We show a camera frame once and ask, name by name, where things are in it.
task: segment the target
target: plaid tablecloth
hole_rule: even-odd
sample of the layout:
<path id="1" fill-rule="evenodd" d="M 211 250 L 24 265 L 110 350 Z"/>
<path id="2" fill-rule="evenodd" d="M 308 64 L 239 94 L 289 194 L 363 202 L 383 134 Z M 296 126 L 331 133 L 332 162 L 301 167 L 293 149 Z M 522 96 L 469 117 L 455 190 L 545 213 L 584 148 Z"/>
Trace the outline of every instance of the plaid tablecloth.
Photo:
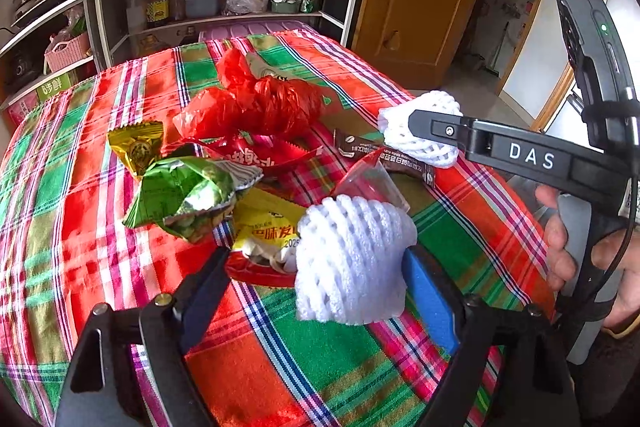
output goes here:
<path id="1" fill-rule="evenodd" d="M 142 306 L 197 270 L 211 245 L 193 246 L 158 227 L 127 230 L 121 219 L 136 184 L 111 153 L 108 130 L 171 119 L 217 82 L 226 46 L 333 87 L 344 110 L 303 139 L 324 153 L 282 179 L 301 204 L 329 194 L 350 161 L 331 130 L 376 135 L 379 108 L 411 95 L 333 41 L 304 30 L 192 44 L 127 62 L 53 97 L 18 128 L 0 171 L 0 377 L 20 404 L 52 425 L 78 334 L 92 306 Z M 436 186 L 395 176 L 412 206 L 420 242 L 461 289 L 517 309 L 534 300 L 548 311 L 540 229 L 490 170 L 460 159 L 436 171 Z M 216 239 L 226 241 L 226 229 Z M 134 361 L 154 421 L 166 422 L 147 374 Z M 370 325 L 295 320 L 292 290 L 233 282 L 206 337 L 188 356 L 201 393 L 223 427 L 412 425 L 447 359 L 408 309 Z M 492 353 L 469 425 L 482 422 L 495 384 Z"/>

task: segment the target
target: finger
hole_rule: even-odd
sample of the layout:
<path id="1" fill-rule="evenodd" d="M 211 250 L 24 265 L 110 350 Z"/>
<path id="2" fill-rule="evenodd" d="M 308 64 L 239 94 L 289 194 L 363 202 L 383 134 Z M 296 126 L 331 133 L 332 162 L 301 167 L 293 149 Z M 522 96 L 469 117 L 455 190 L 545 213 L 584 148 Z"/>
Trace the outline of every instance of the finger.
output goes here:
<path id="1" fill-rule="evenodd" d="M 618 253 L 618 248 L 620 248 L 623 237 L 625 237 L 625 231 L 618 230 L 617 232 L 607 235 L 607 237 L 593 247 L 593 250 L 591 250 L 591 261 L 594 266 L 602 270 L 607 269 Z M 640 234 L 638 232 L 634 231 L 631 236 L 631 242 L 628 248 L 626 248 L 625 256 L 622 258 L 622 261 L 620 261 L 618 269 L 626 269 L 640 273 Z"/>
<path id="2" fill-rule="evenodd" d="M 536 188 L 536 199 L 549 208 L 558 208 L 559 193 L 560 191 L 557 188 L 540 185 L 540 187 Z"/>
<path id="3" fill-rule="evenodd" d="M 552 250 L 550 248 L 546 253 L 546 265 L 549 272 L 554 273 L 563 282 L 572 279 L 577 270 L 574 258 L 565 250 Z"/>
<path id="4" fill-rule="evenodd" d="M 546 274 L 546 283 L 554 292 L 559 292 L 564 286 L 566 281 L 558 277 L 555 273 L 549 272 Z"/>
<path id="5" fill-rule="evenodd" d="M 566 228 L 558 214 L 549 217 L 545 227 L 545 243 L 553 250 L 562 250 L 566 245 Z"/>
<path id="6" fill-rule="evenodd" d="M 638 310 L 640 310 L 640 274 L 626 270 L 620 281 L 618 297 L 603 324 L 606 328 L 615 328 L 621 323 L 628 323 L 629 318 L 638 314 Z"/>

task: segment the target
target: yellow snack wrapper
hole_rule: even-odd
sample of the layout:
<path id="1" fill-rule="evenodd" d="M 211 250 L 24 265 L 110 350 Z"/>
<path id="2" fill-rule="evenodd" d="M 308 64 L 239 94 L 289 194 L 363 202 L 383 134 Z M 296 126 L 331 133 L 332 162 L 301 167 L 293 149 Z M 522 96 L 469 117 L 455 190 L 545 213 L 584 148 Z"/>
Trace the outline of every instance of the yellow snack wrapper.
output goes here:
<path id="1" fill-rule="evenodd" d="M 107 133 L 109 146 L 136 178 L 160 159 L 164 126 L 159 121 L 145 121 L 118 127 Z"/>
<path id="2" fill-rule="evenodd" d="M 232 250 L 281 273 L 295 271 L 298 222 L 305 211 L 304 206 L 260 188 L 249 189 L 234 210 L 236 241 Z"/>

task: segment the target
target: screw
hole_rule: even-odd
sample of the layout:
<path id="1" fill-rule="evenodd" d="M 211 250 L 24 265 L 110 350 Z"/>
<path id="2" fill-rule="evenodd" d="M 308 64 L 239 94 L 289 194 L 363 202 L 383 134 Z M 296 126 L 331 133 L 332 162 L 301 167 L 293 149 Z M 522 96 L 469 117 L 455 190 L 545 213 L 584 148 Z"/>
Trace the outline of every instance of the screw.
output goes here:
<path id="1" fill-rule="evenodd" d="M 465 304 L 470 308 L 477 308 L 482 302 L 482 298 L 480 296 L 471 294 L 465 297 Z"/>
<path id="2" fill-rule="evenodd" d="M 542 310 L 536 304 L 529 304 L 527 306 L 527 313 L 532 317 L 542 317 Z"/>
<path id="3" fill-rule="evenodd" d="M 159 293 L 156 295 L 154 302 L 156 306 L 168 306 L 171 304 L 172 299 L 171 293 Z"/>
<path id="4" fill-rule="evenodd" d="M 99 304 L 96 304 L 94 306 L 94 309 L 91 310 L 92 314 L 94 315 L 102 315 L 105 311 L 107 311 L 109 309 L 109 305 L 101 302 Z"/>

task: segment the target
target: green box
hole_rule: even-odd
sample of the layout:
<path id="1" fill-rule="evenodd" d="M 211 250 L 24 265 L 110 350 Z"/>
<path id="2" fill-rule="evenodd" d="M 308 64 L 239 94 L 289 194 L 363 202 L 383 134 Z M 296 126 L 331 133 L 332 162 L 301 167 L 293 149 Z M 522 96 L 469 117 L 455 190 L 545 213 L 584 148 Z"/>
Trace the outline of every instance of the green box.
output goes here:
<path id="1" fill-rule="evenodd" d="M 48 80 L 40 87 L 37 87 L 36 92 L 38 93 L 38 99 L 40 100 L 40 102 L 44 102 L 45 100 L 49 100 L 52 96 L 59 93 L 60 91 L 69 89 L 69 87 L 71 87 L 71 79 L 69 78 L 68 73 L 64 73 L 60 76 Z"/>

